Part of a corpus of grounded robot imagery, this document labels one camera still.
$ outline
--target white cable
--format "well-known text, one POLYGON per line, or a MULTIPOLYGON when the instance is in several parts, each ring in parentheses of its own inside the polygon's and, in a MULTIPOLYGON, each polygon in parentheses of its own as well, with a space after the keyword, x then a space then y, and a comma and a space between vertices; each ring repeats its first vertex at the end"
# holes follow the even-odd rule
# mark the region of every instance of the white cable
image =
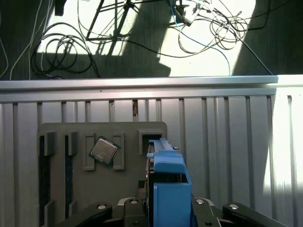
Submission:
MULTIPOLYGON (((40 27, 42 26, 43 24, 43 21, 45 20, 45 23, 44 23, 44 27, 43 27, 43 31, 42 33, 44 33, 44 31, 46 30, 46 27, 47 27, 47 23, 48 23, 48 19, 49 19, 49 15, 50 15, 50 11, 51 11, 51 8, 52 8, 52 5, 53 5, 53 0, 49 0, 48 2, 48 7, 47 7, 47 12, 46 12, 46 16, 44 17, 44 19, 42 20, 37 32, 35 33, 34 37, 36 36, 36 34, 39 32, 40 30, 40 27)), ((29 76, 28 76, 28 79, 30 80, 31 79, 31 67, 30 67, 30 49, 32 47, 32 44, 33 44, 33 41, 34 39, 32 40, 32 43, 28 49, 28 69, 29 69, 29 76)), ((42 66, 42 61, 43 61, 43 52, 42 52, 42 56, 41 56, 41 69, 43 70, 43 66, 42 66)))
POLYGON ((79 30, 80 30, 80 33, 82 34, 82 31, 81 31, 81 27, 82 27, 82 28, 84 28, 86 31, 91 32, 92 34, 98 35, 100 38, 103 38, 103 37, 112 38, 112 36, 110 36, 110 35, 103 35, 103 34, 95 33, 95 32, 93 32, 93 31, 89 30, 88 28, 86 28, 86 27, 82 24, 82 22, 81 22, 81 20, 80 20, 80 15, 79 15, 79 1, 80 1, 80 0, 77 1, 77 2, 78 2, 78 3, 77 3, 77 17, 78 17, 78 23, 79 23, 79 30))
POLYGON ((13 64, 13 66, 11 67, 11 70, 10 70, 10 74, 9 74, 9 79, 11 80, 12 79, 12 76, 13 76, 13 70, 15 68, 15 66, 17 65, 17 63, 19 62, 19 60, 21 59, 21 57, 24 55, 25 51, 27 51, 28 47, 31 45, 32 43, 32 39, 34 37, 34 34, 35 34, 35 30, 36 30, 36 24, 37 24, 37 20, 38 20, 38 14, 39 14, 39 11, 40 11, 40 8, 41 8, 41 5, 42 5, 42 1, 43 0, 40 0, 40 4, 39 4, 39 7, 38 7, 38 10, 37 10, 37 14, 36 14, 36 18, 35 18, 35 23, 34 23, 34 29, 33 29, 33 33, 32 33, 32 37, 28 43, 28 45, 25 47, 24 51, 20 54, 20 56, 18 57, 18 59, 16 60, 16 62, 13 64))
POLYGON ((4 52, 4 56, 5 56, 5 59, 6 59, 6 68, 5 68, 4 72, 0 75, 0 78, 1 78, 6 73, 6 71, 9 68, 9 60, 8 60, 8 56, 7 56, 6 52, 5 52, 5 49, 4 49, 4 46, 3 46, 1 38, 0 38, 0 44, 2 46, 2 49, 3 49, 3 52, 4 52))
POLYGON ((271 75, 273 75, 273 73, 269 70, 269 68, 264 64, 264 62, 257 56, 257 54, 251 49, 251 47, 243 40, 243 38, 245 37, 246 33, 248 32, 249 26, 247 25, 246 31, 244 31, 243 36, 240 36, 240 34, 238 32, 235 32, 237 38, 247 47, 247 49, 250 50, 250 52, 256 57, 256 59, 259 61, 259 63, 267 70, 267 72, 271 75))
MULTIPOLYGON (((215 15, 214 14, 214 7, 213 7, 213 5, 212 4, 210 4, 210 6, 211 6, 211 8, 209 8, 206 4, 205 5, 203 5, 203 6, 205 6, 205 7, 207 7, 208 8, 208 10, 212 13, 212 15, 213 15, 213 17, 214 18, 216 18, 218 21, 219 21, 219 19, 218 19, 218 15, 215 15)), ((219 34, 219 32, 221 32, 222 30, 223 30, 223 26, 221 27, 221 29, 220 30, 218 30, 218 34, 219 34)), ((229 33, 229 31, 230 31, 230 29, 231 29, 231 26, 230 25, 228 25, 228 29, 226 30, 226 33, 225 33, 225 35, 224 36, 221 36, 221 39, 219 40, 219 42, 221 42, 223 39, 225 39, 226 38, 226 36, 227 36, 227 34, 229 33)))

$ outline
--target white metal panel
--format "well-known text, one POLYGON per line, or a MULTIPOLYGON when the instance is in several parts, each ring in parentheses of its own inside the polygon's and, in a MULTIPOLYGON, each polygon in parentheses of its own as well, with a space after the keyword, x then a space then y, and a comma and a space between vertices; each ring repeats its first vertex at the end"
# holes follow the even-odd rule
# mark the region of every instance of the white metal panel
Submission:
POLYGON ((3 226, 15 225, 13 105, 0 104, 0 214, 3 226))
POLYGON ((156 99, 148 100, 148 121, 157 121, 157 101, 156 99))
POLYGON ((206 163, 202 122, 202 99, 184 99, 185 108, 185 140, 186 164, 193 184, 193 194, 196 197, 206 197, 206 163))
POLYGON ((219 166, 217 153, 216 105, 215 98, 206 99, 207 106, 207 138, 209 164, 209 195, 215 206, 219 205, 219 166))
POLYGON ((66 102, 62 106, 63 122, 76 122, 77 121, 77 103, 76 102, 66 102))
POLYGON ((108 122, 109 103, 108 101, 90 102, 90 122, 108 122))
POLYGON ((254 208, 272 216, 267 97, 250 98, 254 208))
POLYGON ((292 97, 292 128, 294 150, 294 198, 297 226, 303 226, 303 96, 292 97))
POLYGON ((276 219, 288 226, 294 226, 288 97, 273 97, 272 109, 276 219))
POLYGON ((232 200, 250 206, 246 98, 229 98, 232 200))
POLYGON ((85 102, 77 102, 76 119, 77 122, 85 122, 85 102))
POLYGON ((227 99, 216 98, 216 140, 219 172, 218 207, 231 200, 231 156, 229 146, 229 117, 227 99))
POLYGON ((167 125, 167 137, 173 146, 179 148, 180 154, 185 154, 181 149, 181 128, 180 128, 180 106, 179 99, 163 99, 162 121, 167 125))
POLYGON ((115 101, 115 122, 133 121, 133 101, 119 100, 115 101))
POLYGON ((147 100, 138 100, 138 117, 140 122, 147 121, 147 100))
POLYGON ((37 156, 37 104, 18 104, 15 150, 15 204, 19 213, 16 225, 37 226, 38 224, 38 156, 37 156))
POLYGON ((42 103, 42 123, 62 122, 61 103, 42 103))

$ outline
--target corrugated metal wall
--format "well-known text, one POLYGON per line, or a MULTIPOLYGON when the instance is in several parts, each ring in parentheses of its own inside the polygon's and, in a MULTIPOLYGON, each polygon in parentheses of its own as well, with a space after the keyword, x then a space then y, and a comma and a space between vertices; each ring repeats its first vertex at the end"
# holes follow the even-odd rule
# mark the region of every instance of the corrugated metal wall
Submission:
POLYGON ((0 104, 0 226, 38 226, 38 125, 130 121, 167 124, 195 196, 303 226, 302 105, 302 96, 0 104))

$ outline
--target floor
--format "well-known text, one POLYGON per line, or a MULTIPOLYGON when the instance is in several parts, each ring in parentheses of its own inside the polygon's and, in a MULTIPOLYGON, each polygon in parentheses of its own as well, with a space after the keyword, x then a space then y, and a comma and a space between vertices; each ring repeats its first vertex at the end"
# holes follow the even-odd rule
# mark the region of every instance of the floor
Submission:
MULTIPOLYGON (((35 22, 35 15, 39 1, 2 1, 0 9, 2 14, 2 25, 0 37, 3 41, 9 59, 9 70, 1 78, 9 79, 11 66, 29 43, 35 22)), ((113 4, 117 0, 109 0, 105 5, 113 4)), ((244 0, 222 0, 233 14, 242 11, 241 17, 247 18, 266 12, 268 1, 251 0, 249 3, 244 0)), ((287 0, 272 0, 271 8, 283 4, 287 0)), ((98 7, 98 0, 79 0, 79 16, 84 27, 88 28, 98 7)), ((219 2, 213 0, 213 4, 222 12, 226 9, 219 2)), ((48 1, 43 0, 37 24, 39 25, 47 11, 48 1)), ((124 8, 116 8, 100 13, 93 32, 110 35, 115 28, 121 28, 120 36, 131 41, 140 43, 155 51, 174 55, 186 56, 178 44, 178 28, 174 25, 173 17, 169 6, 163 2, 136 4, 136 8, 130 8, 123 23, 121 23, 124 8)), ((290 0, 288 4, 278 10, 271 12, 267 26, 262 30, 249 31, 245 36, 245 42, 253 49, 259 58, 274 74, 302 74, 302 47, 297 45, 301 41, 303 33, 303 14, 300 12, 303 2, 290 0)), ((250 27, 264 24, 265 16, 252 19, 250 27)), ((77 29, 77 1, 67 0, 64 16, 50 17, 49 25, 55 22, 66 22, 77 29)), ((57 26, 52 32, 76 34, 66 26, 57 26)), ((201 43, 208 43, 213 36, 209 30, 209 23, 195 21, 192 26, 186 27, 184 33, 201 43)), ((34 39, 36 45, 39 36, 34 39)), ((186 49, 197 52, 201 49, 199 44, 181 36, 181 42, 186 49)), ((38 58, 45 51, 45 43, 41 44, 38 51, 38 58)), ((88 44, 98 70, 103 78, 133 78, 133 77, 189 77, 189 76, 229 76, 229 75, 267 75, 268 72, 261 66, 256 58, 241 43, 229 51, 222 51, 228 62, 217 50, 207 50, 201 54, 186 58, 173 58, 150 52, 137 45, 126 42, 102 41, 100 44, 88 44)), ((81 48, 77 48, 78 58, 75 64, 77 69, 82 69, 89 63, 89 59, 81 48)), ((48 47, 48 53, 55 53, 53 45, 48 47)), ((66 58, 73 61, 75 50, 66 58)), ((0 72, 6 67, 2 50, 0 52, 0 72)), ((29 71, 28 53, 26 52, 15 66, 11 73, 13 80, 45 79, 44 76, 33 75, 29 71)), ((82 74, 72 74, 65 71, 53 72, 53 76, 63 78, 95 78, 94 70, 90 69, 82 74)))

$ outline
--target metal bolt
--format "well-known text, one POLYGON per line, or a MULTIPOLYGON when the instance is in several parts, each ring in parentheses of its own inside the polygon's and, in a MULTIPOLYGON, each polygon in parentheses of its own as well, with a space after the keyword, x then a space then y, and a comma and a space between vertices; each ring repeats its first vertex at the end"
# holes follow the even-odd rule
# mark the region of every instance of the metal bolt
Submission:
POLYGON ((204 203, 204 201, 203 201, 203 200, 201 200, 201 199, 197 199, 197 200, 196 200, 196 203, 198 203, 198 204, 203 204, 203 203, 204 203))
POLYGON ((138 200, 131 200, 131 204, 137 204, 138 200))
POLYGON ((105 208, 106 208, 106 206, 104 206, 104 205, 99 205, 99 206, 98 206, 98 209, 99 209, 99 210, 103 210, 103 209, 105 209, 105 208))
POLYGON ((231 204, 231 205, 229 205, 229 207, 232 208, 233 210, 239 209, 239 207, 235 204, 231 204))

